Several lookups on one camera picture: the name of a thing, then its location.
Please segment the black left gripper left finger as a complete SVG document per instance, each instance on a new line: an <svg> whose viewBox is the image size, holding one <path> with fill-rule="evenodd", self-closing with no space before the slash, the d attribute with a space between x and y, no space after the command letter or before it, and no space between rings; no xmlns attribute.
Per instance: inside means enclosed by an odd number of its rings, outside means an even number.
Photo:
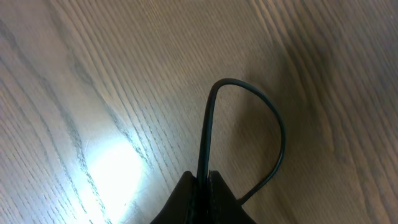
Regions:
<svg viewBox="0 0 398 224"><path fill-rule="evenodd" d="M177 182L170 197L150 224L187 224L192 221L192 202L196 178L185 171Z"/></svg>

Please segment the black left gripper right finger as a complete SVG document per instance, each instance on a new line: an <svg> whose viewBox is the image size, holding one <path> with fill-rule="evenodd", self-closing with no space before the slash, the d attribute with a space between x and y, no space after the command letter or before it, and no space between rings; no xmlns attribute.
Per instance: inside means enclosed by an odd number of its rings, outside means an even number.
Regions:
<svg viewBox="0 0 398 224"><path fill-rule="evenodd" d="M208 210L210 223L255 224L256 222L238 205L221 174L212 170L208 176Z"/></svg>

